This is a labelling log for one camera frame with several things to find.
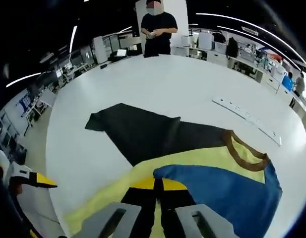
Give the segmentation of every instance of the floor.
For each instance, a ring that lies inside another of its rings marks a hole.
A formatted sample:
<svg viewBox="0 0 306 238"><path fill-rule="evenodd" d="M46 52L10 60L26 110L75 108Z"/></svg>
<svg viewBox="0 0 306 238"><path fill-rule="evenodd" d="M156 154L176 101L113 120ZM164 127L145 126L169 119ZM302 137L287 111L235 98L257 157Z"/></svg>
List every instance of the floor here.
<svg viewBox="0 0 306 238"><path fill-rule="evenodd" d="M46 174L45 150L50 115L51 108L48 108L19 140L28 150L25 165L44 175ZM44 238L64 236L47 189L24 185L23 193L18 196L18 201L27 218Z"/></svg>

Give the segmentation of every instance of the brown collar trim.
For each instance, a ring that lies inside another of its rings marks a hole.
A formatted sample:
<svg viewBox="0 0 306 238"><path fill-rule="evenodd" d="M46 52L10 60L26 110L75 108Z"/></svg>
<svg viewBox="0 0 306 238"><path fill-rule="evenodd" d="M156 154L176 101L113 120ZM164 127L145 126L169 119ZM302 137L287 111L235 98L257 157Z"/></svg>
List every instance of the brown collar trim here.
<svg viewBox="0 0 306 238"><path fill-rule="evenodd" d="M251 164L243 160L239 156L238 152L236 151L236 149L234 148L232 144L232 137L237 143L243 145L246 149L248 149L253 156L259 159L262 159L262 161L257 164ZM252 147L248 146L240 138L238 138L237 135L235 135L235 133L232 130L227 130L227 132L223 136L223 140L227 145L229 153L235 159L236 163L246 170L253 171L253 172L261 171L265 169L268 163L270 162L270 159L268 158L267 154L262 154L258 152L257 150L254 150Z"/></svg>

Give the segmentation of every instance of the black t-shirt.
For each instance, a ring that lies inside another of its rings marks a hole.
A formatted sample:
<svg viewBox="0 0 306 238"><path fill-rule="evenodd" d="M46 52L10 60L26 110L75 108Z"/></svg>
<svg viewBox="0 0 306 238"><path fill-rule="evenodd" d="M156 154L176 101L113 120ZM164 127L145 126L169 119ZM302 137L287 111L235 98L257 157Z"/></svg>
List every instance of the black t-shirt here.
<svg viewBox="0 0 306 238"><path fill-rule="evenodd" d="M153 16L151 14L146 14L143 17L141 28L144 28L148 30L149 32L152 32L157 29L161 28L176 28L178 29L177 23L173 15L163 12L161 14L158 14L156 16ZM169 39L172 37L170 33L163 33L162 35L155 37L153 39L149 39L148 41L154 42L154 43L169 43Z"/></svg>

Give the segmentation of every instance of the hand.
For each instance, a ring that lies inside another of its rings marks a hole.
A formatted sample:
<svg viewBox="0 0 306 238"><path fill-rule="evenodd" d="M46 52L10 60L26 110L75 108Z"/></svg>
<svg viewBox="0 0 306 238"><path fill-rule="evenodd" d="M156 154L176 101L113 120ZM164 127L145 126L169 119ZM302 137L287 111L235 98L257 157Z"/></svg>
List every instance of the hand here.
<svg viewBox="0 0 306 238"><path fill-rule="evenodd" d="M162 35L165 32L165 29L156 29L154 30L155 37Z"/></svg>
<svg viewBox="0 0 306 238"><path fill-rule="evenodd" d="M154 32L149 32L149 34L146 35L146 39L153 39L155 37L155 33Z"/></svg>

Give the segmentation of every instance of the person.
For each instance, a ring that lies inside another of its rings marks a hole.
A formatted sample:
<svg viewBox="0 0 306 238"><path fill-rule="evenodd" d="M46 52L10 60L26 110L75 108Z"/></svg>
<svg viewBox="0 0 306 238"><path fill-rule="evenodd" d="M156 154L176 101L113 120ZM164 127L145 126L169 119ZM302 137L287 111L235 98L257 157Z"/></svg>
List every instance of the person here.
<svg viewBox="0 0 306 238"><path fill-rule="evenodd" d="M295 85L294 85L295 91L294 93L297 95L297 97L300 97L300 95L303 93L303 91L305 90L305 82L304 82L304 74L303 72L301 72L300 77L298 77L296 79ZM290 103L290 107L293 108L295 105L295 99L293 98L291 103Z"/></svg>
<svg viewBox="0 0 306 238"><path fill-rule="evenodd" d="M289 77L290 80L292 80L292 79L293 79L293 73L292 73L292 72L289 72L289 73L288 73L288 76L285 75L284 78L285 78L285 77Z"/></svg>
<svg viewBox="0 0 306 238"><path fill-rule="evenodd" d="M176 20L162 10L161 0L147 0L146 5L148 13L141 23L141 32L146 35L144 55L170 55L170 38L178 30Z"/></svg>
<svg viewBox="0 0 306 238"><path fill-rule="evenodd" d="M248 44L247 47L244 48L244 51L249 53L249 54L252 54L251 45Z"/></svg>

